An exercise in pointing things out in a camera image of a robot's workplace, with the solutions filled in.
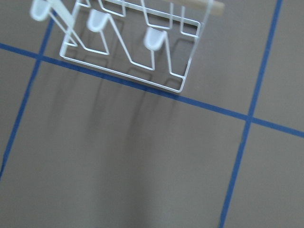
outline blue tape line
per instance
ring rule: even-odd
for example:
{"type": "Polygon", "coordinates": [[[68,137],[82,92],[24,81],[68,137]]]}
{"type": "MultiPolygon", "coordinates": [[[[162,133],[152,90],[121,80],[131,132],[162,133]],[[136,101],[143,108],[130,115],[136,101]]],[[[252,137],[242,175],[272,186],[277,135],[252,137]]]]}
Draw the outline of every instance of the blue tape line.
{"type": "Polygon", "coordinates": [[[6,50],[6,51],[16,53],[16,54],[27,56],[27,57],[30,57],[30,58],[37,58],[38,57],[38,54],[36,54],[36,53],[26,51],[26,50],[23,50],[23,49],[20,49],[20,48],[17,48],[17,47],[13,47],[13,46],[10,46],[10,45],[2,44],[2,43],[0,43],[0,48],[3,49],[3,50],[6,50]]]}
{"type": "Polygon", "coordinates": [[[276,124],[276,123],[272,123],[272,122],[269,122],[269,121],[266,121],[266,120],[261,120],[261,119],[258,119],[258,118],[253,118],[252,122],[255,123],[255,124],[264,126],[264,127],[272,128],[272,129],[277,130],[277,131],[281,131],[281,132],[284,132],[284,133],[288,133],[288,134],[292,134],[292,135],[304,138],[304,132],[301,132],[299,130],[295,130],[295,129],[290,128],[290,127],[285,127],[285,126],[282,126],[282,125],[279,125],[279,124],[276,124]]]}
{"type": "Polygon", "coordinates": [[[274,38],[274,35],[275,35],[275,29],[276,29],[277,21],[278,21],[278,18],[279,18],[282,2],[283,2],[283,0],[277,0],[277,2],[276,2],[275,11],[274,11],[274,14],[273,14],[270,30],[269,30],[269,33],[268,33],[266,47],[265,47],[265,50],[264,50],[260,70],[258,72],[256,87],[254,89],[252,100],[251,100],[251,103],[250,103],[250,108],[249,108],[249,111],[248,111],[248,119],[246,120],[244,130],[243,130],[243,139],[242,139],[242,142],[239,145],[239,148],[238,148],[238,151],[237,151],[236,161],[235,161],[235,164],[234,164],[234,167],[233,167],[233,170],[232,170],[232,174],[231,174],[229,186],[228,186],[228,189],[227,189],[224,205],[223,205],[222,212],[221,212],[221,215],[220,215],[219,228],[224,228],[224,225],[225,225],[227,213],[228,213],[230,202],[231,202],[231,197],[232,197],[234,186],[235,186],[235,183],[236,183],[236,180],[237,180],[237,177],[238,177],[239,167],[241,165],[242,157],[243,157],[243,154],[244,154],[244,149],[245,149],[247,139],[248,139],[248,135],[249,135],[249,131],[250,131],[250,126],[251,126],[251,123],[253,121],[253,115],[254,115],[254,112],[255,112],[256,105],[257,105],[259,92],[260,92],[260,89],[261,89],[261,86],[262,86],[262,82],[263,82],[263,78],[264,78],[264,74],[265,74],[265,70],[266,70],[266,66],[267,66],[267,62],[268,62],[268,58],[269,58],[269,54],[270,54],[270,49],[271,49],[272,42],[273,42],[273,38],[274,38]]]}
{"type": "MultiPolygon", "coordinates": [[[[14,52],[16,54],[28,56],[28,57],[31,57],[31,58],[37,58],[38,57],[38,54],[35,54],[33,52],[26,51],[26,50],[23,50],[23,49],[20,49],[20,48],[17,48],[17,47],[12,47],[10,45],[6,45],[6,44],[2,44],[2,43],[0,43],[0,49],[4,49],[4,50],[10,51],[10,52],[14,52]]],[[[80,67],[77,66],[77,65],[73,65],[73,64],[70,64],[70,63],[67,63],[67,62],[64,62],[64,61],[60,61],[60,60],[57,60],[57,59],[53,59],[53,58],[50,58],[50,57],[42,57],[41,60],[45,61],[45,62],[48,62],[48,63],[51,63],[51,64],[61,66],[61,67],[76,70],[76,71],[79,71],[79,72],[82,72],[82,73],[85,73],[85,74],[89,74],[89,75],[92,75],[92,76],[103,78],[103,79],[106,79],[106,80],[109,80],[109,81],[112,81],[112,82],[117,82],[117,83],[124,84],[124,85],[129,84],[129,86],[131,86],[131,87],[138,88],[138,89],[141,89],[141,90],[144,90],[144,91],[149,90],[149,88],[146,87],[146,86],[137,87],[137,86],[141,86],[141,85],[136,84],[136,83],[134,83],[134,85],[133,85],[132,82],[128,82],[124,79],[120,79],[120,78],[117,78],[117,77],[114,77],[114,76],[110,76],[110,75],[103,74],[101,72],[97,72],[97,71],[93,71],[93,70],[89,70],[89,69],[87,69],[88,71],[86,72],[84,69],[83,70],[80,69],[80,67]]],[[[158,95],[163,95],[162,93],[164,93],[164,92],[161,91],[161,90],[158,90],[158,91],[152,91],[152,93],[158,94],[158,95]]],[[[231,111],[231,110],[228,110],[228,109],[224,109],[224,108],[221,108],[221,107],[218,107],[218,106],[215,106],[215,105],[211,105],[211,104],[207,104],[207,103],[204,103],[204,102],[196,101],[196,100],[193,100],[193,99],[190,99],[190,98],[187,98],[187,97],[182,97],[182,96],[178,96],[178,95],[170,94],[170,93],[167,93],[167,95],[165,97],[168,97],[168,98],[171,98],[171,99],[175,99],[175,97],[177,97],[175,100],[179,100],[181,102],[184,102],[184,103],[187,103],[187,104],[190,104],[190,105],[194,105],[194,106],[197,106],[197,107],[200,107],[200,108],[208,109],[208,110],[211,110],[211,111],[217,110],[216,112],[218,112],[218,113],[233,116],[237,119],[247,120],[247,115],[245,115],[245,114],[237,113],[237,112],[234,112],[234,111],[231,111]]],[[[265,120],[261,120],[261,119],[257,119],[257,118],[253,118],[252,122],[255,123],[255,124],[264,126],[264,127],[272,128],[274,130],[282,131],[284,133],[289,133],[289,134],[296,135],[296,136],[299,136],[299,137],[304,137],[303,132],[301,132],[299,130],[295,130],[293,128],[285,127],[285,126],[282,126],[282,125],[278,125],[278,124],[268,122],[268,121],[265,121],[265,120]]]]}
{"type": "MultiPolygon", "coordinates": [[[[16,120],[15,120],[14,126],[13,126],[13,129],[12,129],[12,131],[10,133],[8,144],[7,144],[7,146],[5,148],[5,151],[4,151],[4,155],[3,155],[3,159],[2,159],[2,165],[1,165],[1,170],[0,170],[0,180],[2,178],[2,175],[3,175],[4,169],[5,169],[6,163],[8,161],[8,158],[9,158],[9,155],[10,155],[10,151],[11,151],[11,148],[13,146],[13,143],[14,143],[14,140],[15,140],[15,137],[16,137],[16,134],[17,134],[17,131],[18,131],[18,128],[19,128],[19,125],[20,125],[20,122],[21,122],[21,119],[22,119],[25,107],[27,105],[28,98],[29,98],[29,95],[30,95],[30,90],[32,88],[32,85],[33,85],[34,80],[36,78],[37,72],[39,70],[40,63],[41,63],[40,58],[42,57],[42,55],[43,55],[43,53],[44,53],[44,51],[46,49],[46,46],[47,46],[47,43],[48,43],[49,36],[51,34],[51,30],[52,30],[53,24],[54,24],[53,20],[50,20],[50,22],[49,22],[49,24],[47,26],[47,30],[46,30],[46,33],[44,35],[44,38],[43,38],[40,50],[39,50],[39,55],[36,56],[37,60],[35,62],[35,65],[34,65],[31,77],[29,79],[27,88],[25,90],[25,93],[24,93],[24,96],[23,96],[23,99],[22,99],[22,102],[21,102],[21,105],[20,105],[20,108],[19,108],[16,120]]],[[[2,47],[7,48],[10,51],[13,51],[15,53],[17,53],[17,52],[20,53],[21,52],[23,54],[29,54],[29,55],[32,56],[31,52],[24,51],[24,50],[19,49],[19,48],[14,48],[14,47],[7,46],[7,45],[6,46],[2,45],[2,47]]]]}
{"type": "Polygon", "coordinates": [[[149,87],[149,86],[146,86],[146,85],[142,85],[142,84],[132,82],[132,81],[128,81],[128,80],[125,80],[125,79],[121,79],[121,78],[118,78],[118,77],[115,77],[115,76],[107,75],[107,74],[101,73],[99,71],[95,71],[95,70],[91,70],[91,69],[88,69],[88,68],[85,68],[85,67],[82,67],[82,66],[78,66],[78,65],[75,65],[75,64],[67,63],[67,62],[64,62],[64,61],[61,61],[61,60],[58,60],[58,59],[43,56],[42,61],[54,64],[54,65],[57,65],[57,66],[65,67],[65,68],[68,68],[68,69],[71,69],[71,70],[75,70],[75,71],[78,71],[78,72],[81,72],[81,73],[85,73],[85,74],[88,74],[88,75],[103,78],[103,79],[106,79],[108,81],[123,84],[125,86],[130,86],[130,87],[133,87],[133,88],[136,88],[136,89],[147,91],[149,93],[160,95],[160,96],[163,96],[163,97],[167,97],[167,98],[170,98],[170,99],[173,99],[173,100],[176,100],[176,101],[180,101],[180,102],[183,102],[183,103],[186,103],[186,104],[189,104],[189,105],[193,105],[193,106],[196,106],[196,107],[200,107],[200,108],[204,108],[204,109],[207,109],[207,110],[210,110],[210,111],[214,111],[214,112],[217,112],[217,113],[228,115],[228,116],[231,116],[231,117],[234,117],[234,118],[237,118],[237,119],[241,119],[241,120],[246,120],[247,119],[246,115],[238,113],[238,112],[234,112],[234,111],[231,111],[231,110],[228,110],[228,109],[225,109],[225,108],[221,108],[221,107],[218,107],[218,106],[215,106],[215,105],[211,105],[211,104],[200,102],[200,101],[197,101],[197,100],[194,100],[194,99],[183,97],[183,96],[180,96],[180,95],[177,95],[177,94],[172,94],[172,93],[169,93],[169,92],[166,92],[166,91],[162,91],[160,89],[152,88],[152,87],[149,87]]]}

